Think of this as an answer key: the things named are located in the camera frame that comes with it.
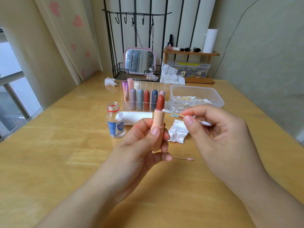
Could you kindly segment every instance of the pink heart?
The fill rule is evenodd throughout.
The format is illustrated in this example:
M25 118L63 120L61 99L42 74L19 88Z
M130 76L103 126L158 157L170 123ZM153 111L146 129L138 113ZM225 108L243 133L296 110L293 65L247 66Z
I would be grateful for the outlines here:
M71 47L73 48L73 51L75 52L76 51L76 45L72 43Z
M73 25L75 27L83 27L82 20L78 15L75 16L75 21L73 21Z
M85 78L85 70L84 69L82 69L82 71L81 71L81 75Z
M59 12L59 4L55 1L52 1L49 5L50 10L56 17L60 17L60 12Z
M87 51L85 56L86 56L86 57L91 57L90 51Z

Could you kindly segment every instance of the person's right hand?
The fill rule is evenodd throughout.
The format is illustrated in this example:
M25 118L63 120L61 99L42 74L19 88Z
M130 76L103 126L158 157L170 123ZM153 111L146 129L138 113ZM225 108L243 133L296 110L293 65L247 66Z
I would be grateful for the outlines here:
M184 124L209 169L235 194L241 196L241 189L254 190L268 179L244 120L210 104L190 107L181 114L186 115ZM203 126L197 120L214 126Z

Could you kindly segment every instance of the wire basket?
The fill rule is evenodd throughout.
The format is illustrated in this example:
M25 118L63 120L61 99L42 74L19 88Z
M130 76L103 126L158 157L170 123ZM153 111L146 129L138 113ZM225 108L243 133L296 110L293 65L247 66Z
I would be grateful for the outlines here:
M114 66L112 70L115 79L127 80L128 78L132 78L134 81L151 81L151 82L159 82L161 79L160 65L156 65L154 71L145 70L144 75L130 74L129 72L134 72L134 70L124 69L122 62Z

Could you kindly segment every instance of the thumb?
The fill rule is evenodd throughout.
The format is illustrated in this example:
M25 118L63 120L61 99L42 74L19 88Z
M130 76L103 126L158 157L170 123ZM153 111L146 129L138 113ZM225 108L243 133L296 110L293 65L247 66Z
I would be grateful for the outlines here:
M156 144L160 134L161 130L159 129L159 127L154 126L145 138L139 140L138 142L132 145L134 152L137 153L139 156L144 157Z
M203 149L203 147L206 147L206 145L211 145L212 139L208 134L206 134L202 124L198 122L194 117L189 115L185 116L184 124L191 136L194 138L195 143L200 151Z

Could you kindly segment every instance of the paper towel roll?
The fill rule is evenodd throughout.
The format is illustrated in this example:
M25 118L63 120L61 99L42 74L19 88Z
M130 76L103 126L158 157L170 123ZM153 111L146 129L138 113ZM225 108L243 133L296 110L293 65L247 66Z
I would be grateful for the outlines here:
M218 29L208 29L204 43L203 53L213 53L213 48L218 31Z
M122 111L124 116L124 124L133 126L142 118L153 118L152 112Z

